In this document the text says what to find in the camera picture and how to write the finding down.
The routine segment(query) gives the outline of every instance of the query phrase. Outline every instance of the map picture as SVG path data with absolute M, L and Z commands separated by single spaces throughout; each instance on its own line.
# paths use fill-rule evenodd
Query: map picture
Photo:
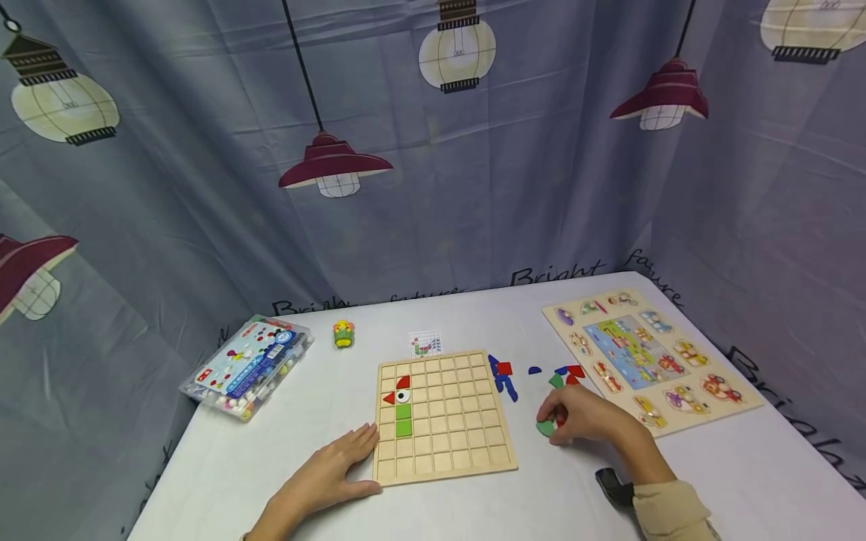
M 634 390 L 688 374 L 688 370 L 631 316 L 587 325 L 584 330 Z

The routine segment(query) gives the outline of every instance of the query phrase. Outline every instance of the clear plastic case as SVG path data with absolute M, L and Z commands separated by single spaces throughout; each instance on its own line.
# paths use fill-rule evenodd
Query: clear plastic case
M 254 316 L 180 390 L 248 422 L 312 344 L 306 327 Z

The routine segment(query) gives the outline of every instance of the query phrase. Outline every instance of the sleeve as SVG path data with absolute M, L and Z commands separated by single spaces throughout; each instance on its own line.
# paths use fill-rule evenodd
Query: sleeve
M 695 489 L 675 480 L 635 486 L 635 513 L 647 541 L 721 541 Z

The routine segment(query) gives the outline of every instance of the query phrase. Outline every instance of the red puzzle piece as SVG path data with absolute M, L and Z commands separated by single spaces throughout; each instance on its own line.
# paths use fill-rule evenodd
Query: red puzzle piece
M 577 377 L 586 377 L 584 373 L 584 367 L 579 364 L 572 364 L 571 366 L 566 366 L 569 374 L 573 374 Z

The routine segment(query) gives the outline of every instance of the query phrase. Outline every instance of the wooden puzzle board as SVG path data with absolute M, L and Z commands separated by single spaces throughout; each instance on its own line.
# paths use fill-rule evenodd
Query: wooden puzzle board
M 759 407 L 758 392 L 633 289 L 542 312 L 605 398 L 655 437 Z
M 483 350 L 381 364 L 376 401 L 382 486 L 517 469 Z

